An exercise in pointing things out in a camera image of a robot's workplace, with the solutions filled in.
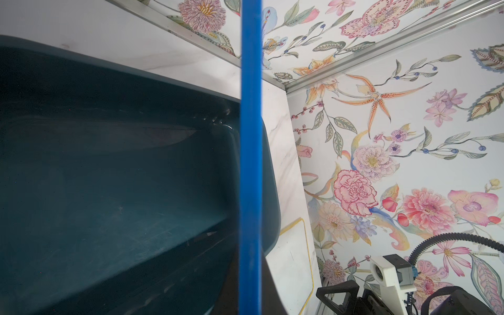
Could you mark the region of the bright blue framed whiteboard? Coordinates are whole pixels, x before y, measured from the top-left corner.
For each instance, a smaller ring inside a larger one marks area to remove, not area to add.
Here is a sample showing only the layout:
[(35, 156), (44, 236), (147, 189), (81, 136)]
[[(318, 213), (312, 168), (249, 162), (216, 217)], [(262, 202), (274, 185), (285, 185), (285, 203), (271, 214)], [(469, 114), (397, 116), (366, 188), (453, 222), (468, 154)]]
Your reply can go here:
[(240, 241), (238, 312), (262, 312), (262, 3), (243, 1), (241, 15)]

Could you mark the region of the yellow framed whiteboard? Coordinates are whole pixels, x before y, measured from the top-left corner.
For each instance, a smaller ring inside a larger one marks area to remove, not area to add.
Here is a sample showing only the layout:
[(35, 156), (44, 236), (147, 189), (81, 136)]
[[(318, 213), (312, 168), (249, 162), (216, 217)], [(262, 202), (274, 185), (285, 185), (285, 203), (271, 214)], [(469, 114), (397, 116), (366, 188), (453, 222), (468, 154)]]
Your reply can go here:
[(288, 314), (303, 314), (314, 291), (305, 221), (294, 220), (280, 231), (266, 256), (280, 301)]

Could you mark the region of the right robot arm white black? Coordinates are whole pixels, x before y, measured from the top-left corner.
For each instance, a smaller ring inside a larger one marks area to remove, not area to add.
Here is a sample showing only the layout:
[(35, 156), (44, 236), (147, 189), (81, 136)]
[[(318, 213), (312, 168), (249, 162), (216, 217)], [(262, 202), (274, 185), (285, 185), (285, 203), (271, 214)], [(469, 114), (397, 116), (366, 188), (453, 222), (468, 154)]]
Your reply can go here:
[(363, 290), (348, 277), (318, 288), (316, 296), (334, 314), (502, 314), (503, 277), (461, 242), (503, 257), (501, 242), (460, 232), (439, 234), (406, 258), (371, 258)]

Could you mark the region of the teal plastic storage box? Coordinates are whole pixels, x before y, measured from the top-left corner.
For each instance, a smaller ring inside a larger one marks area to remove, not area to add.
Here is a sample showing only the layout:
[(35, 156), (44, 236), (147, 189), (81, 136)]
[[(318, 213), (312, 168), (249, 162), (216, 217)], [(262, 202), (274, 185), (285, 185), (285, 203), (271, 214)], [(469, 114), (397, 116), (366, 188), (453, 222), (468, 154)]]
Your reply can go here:
[(235, 286), (240, 102), (1, 37), (1, 313), (212, 314)]

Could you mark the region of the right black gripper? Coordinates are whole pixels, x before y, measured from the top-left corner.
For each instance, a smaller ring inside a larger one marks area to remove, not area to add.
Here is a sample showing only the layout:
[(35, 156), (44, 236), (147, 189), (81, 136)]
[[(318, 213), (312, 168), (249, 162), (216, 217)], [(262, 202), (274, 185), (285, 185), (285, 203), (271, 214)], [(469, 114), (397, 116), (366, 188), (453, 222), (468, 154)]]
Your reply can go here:
[(394, 313), (373, 291), (365, 289), (358, 297), (359, 285), (349, 280), (334, 286), (320, 287), (316, 297), (338, 315), (393, 315)]

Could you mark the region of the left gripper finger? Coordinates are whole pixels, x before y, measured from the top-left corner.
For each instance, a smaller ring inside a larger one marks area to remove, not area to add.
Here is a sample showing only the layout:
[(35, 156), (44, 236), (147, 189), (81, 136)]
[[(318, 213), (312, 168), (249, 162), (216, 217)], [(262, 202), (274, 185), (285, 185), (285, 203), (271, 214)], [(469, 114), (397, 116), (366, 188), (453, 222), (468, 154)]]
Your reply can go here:
[(261, 314), (288, 315), (274, 284), (266, 257), (262, 256)]

